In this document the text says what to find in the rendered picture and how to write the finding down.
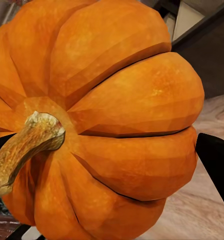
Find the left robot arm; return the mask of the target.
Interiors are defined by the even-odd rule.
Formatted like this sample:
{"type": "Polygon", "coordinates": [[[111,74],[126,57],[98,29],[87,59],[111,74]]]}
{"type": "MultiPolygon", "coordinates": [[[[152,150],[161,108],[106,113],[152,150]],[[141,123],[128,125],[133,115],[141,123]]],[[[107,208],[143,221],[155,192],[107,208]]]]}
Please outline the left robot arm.
{"type": "Polygon", "coordinates": [[[23,224],[6,240],[45,240],[45,237],[36,226],[23,224]]]}

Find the pumpkin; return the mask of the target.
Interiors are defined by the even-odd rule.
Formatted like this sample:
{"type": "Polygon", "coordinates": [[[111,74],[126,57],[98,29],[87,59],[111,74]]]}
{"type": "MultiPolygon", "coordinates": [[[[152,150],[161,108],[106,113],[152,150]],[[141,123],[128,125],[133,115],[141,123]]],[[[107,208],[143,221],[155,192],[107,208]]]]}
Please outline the pumpkin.
{"type": "Polygon", "coordinates": [[[0,27],[0,196],[45,240],[134,240],[198,162],[200,76],[140,0],[32,0],[0,27]]]}

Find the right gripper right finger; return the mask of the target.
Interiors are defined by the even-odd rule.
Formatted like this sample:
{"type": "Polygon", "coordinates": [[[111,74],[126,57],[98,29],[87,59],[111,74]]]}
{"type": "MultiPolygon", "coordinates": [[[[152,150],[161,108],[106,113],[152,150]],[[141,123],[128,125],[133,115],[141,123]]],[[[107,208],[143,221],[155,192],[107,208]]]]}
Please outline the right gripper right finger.
{"type": "Polygon", "coordinates": [[[199,133],[195,150],[224,201],[224,140],[199,133]]]}

